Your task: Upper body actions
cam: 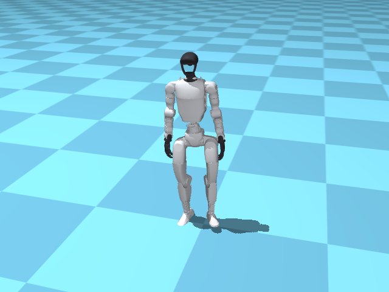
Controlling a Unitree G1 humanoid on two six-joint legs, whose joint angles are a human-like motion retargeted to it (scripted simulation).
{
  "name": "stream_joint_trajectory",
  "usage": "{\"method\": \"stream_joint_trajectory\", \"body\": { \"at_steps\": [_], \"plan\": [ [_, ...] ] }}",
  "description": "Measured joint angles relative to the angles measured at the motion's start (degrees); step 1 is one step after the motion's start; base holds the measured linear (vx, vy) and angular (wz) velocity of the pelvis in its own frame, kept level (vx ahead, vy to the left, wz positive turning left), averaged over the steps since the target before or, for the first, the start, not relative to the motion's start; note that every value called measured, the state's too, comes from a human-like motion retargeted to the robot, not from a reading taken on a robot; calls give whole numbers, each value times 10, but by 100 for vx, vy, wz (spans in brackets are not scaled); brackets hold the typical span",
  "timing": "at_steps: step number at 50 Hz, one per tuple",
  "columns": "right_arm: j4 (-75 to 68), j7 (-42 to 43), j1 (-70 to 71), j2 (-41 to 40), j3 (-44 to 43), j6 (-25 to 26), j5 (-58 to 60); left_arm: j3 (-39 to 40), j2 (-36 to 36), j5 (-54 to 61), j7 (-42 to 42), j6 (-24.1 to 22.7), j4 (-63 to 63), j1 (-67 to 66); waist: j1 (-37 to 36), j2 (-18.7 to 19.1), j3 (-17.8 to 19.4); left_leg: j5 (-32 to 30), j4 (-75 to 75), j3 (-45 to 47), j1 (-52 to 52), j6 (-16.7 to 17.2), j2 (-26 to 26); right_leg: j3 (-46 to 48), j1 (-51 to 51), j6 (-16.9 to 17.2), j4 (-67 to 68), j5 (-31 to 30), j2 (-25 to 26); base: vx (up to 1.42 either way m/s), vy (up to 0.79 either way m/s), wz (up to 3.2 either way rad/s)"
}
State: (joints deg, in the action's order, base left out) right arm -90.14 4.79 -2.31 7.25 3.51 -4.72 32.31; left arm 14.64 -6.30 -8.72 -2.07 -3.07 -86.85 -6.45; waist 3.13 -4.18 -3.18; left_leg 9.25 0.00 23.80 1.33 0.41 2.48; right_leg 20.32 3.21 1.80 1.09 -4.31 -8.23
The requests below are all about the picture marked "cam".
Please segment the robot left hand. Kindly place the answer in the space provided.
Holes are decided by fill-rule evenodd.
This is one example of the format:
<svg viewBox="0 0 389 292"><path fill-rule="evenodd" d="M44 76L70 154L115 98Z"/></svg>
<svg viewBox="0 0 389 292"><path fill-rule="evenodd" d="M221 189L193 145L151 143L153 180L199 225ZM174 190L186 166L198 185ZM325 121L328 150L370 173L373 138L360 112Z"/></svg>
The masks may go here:
<svg viewBox="0 0 389 292"><path fill-rule="evenodd" d="M220 154L218 155L219 157L219 161L223 158L224 156L224 151L225 151L225 140L223 140L223 137L222 136L218 136L218 143L220 144L220 149L221 149L221 152Z"/></svg>

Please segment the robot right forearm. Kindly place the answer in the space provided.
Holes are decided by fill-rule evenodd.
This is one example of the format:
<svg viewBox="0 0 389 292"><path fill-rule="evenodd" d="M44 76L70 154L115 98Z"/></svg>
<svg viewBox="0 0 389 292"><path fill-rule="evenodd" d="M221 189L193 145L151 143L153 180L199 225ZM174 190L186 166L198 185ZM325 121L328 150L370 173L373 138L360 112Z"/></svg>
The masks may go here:
<svg viewBox="0 0 389 292"><path fill-rule="evenodd" d="M172 138L173 138L173 121L174 121L174 118L173 117L165 117L165 111L164 111L164 121L165 121L165 133L164 133L164 137L167 139L167 136L169 134L172 135Z"/></svg>

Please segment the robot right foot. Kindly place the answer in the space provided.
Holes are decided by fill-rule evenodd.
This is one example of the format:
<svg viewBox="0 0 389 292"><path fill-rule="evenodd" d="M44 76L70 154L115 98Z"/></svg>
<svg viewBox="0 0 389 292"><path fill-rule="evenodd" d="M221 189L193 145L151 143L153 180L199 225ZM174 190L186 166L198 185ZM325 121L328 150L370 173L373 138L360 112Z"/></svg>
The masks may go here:
<svg viewBox="0 0 389 292"><path fill-rule="evenodd" d="M179 226L183 226L187 224L190 221L190 218L194 215L194 210L190 208L190 213L187 215L187 213L183 213L181 216L181 219L178 221Z"/></svg>

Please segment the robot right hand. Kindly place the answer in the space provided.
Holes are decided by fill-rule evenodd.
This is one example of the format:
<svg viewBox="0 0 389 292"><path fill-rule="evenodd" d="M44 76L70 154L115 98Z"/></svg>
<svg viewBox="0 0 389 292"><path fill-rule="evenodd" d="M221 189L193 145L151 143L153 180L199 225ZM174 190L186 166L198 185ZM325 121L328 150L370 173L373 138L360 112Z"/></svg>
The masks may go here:
<svg viewBox="0 0 389 292"><path fill-rule="evenodd" d="M171 152L171 150L170 150L170 142L172 141L171 138L172 138L172 135L171 135L171 134L169 134L169 135L167 136L167 139L164 138L164 141L165 141L165 144L164 144L165 153L166 153L166 155L167 155L169 158L173 158L173 157L171 156L171 155L173 155L173 154L172 154L172 152ZM170 155L170 154L171 154L171 155Z"/></svg>

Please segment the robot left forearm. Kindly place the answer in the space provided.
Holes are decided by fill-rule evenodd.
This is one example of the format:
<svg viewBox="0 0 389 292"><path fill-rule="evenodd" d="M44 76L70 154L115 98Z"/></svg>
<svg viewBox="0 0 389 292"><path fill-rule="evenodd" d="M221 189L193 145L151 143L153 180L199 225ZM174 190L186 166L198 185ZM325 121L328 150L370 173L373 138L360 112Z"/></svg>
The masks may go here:
<svg viewBox="0 0 389 292"><path fill-rule="evenodd" d="M216 131L216 134L217 134L217 140L218 140L218 136L222 136L223 137L223 140L225 138L225 134L224 134L224 127L223 127L223 124L222 124L222 113L221 113L221 110L219 109L219 112L220 112L220 116L219 118L215 118L213 119L213 123L215 124L215 131Z"/></svg>

